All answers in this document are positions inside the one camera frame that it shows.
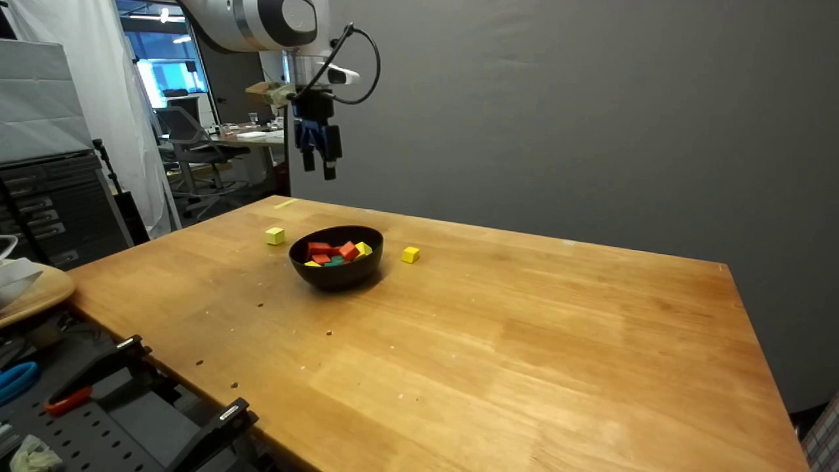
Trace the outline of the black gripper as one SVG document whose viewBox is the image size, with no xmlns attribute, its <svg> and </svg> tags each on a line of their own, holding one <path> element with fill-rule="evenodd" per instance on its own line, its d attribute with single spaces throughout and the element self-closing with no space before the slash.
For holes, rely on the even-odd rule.
<svg viewBox="0 0 839 472">
<path fill-rule="evenodd" d="M 336 181 L 341 159 L 341 132 L 331 123 L 332 119 L 332 97 L 321 90 L 302 92 L 293 101 L 293 140 L 304 159 L 304 172 L 315 172 L 315 155 L 321 160 L 325 181 Z"/>
</svg>

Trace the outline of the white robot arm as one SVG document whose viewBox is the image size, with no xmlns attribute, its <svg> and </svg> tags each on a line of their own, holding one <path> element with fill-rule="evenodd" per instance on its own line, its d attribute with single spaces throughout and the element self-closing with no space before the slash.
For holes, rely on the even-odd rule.
<svg viewBox="0 0 839 472">
<path fill-rule="evenodd" d="M 344 155 L 332 119 L 332 90 L 355 81 L 336 64 L 350 26 L 331 39 L 331 0 L 178 0 L 190 26 L 223 52 L 281 52 L 281 104 L 290 110 L 304 168 L 337 177 Z"/>
</svg>

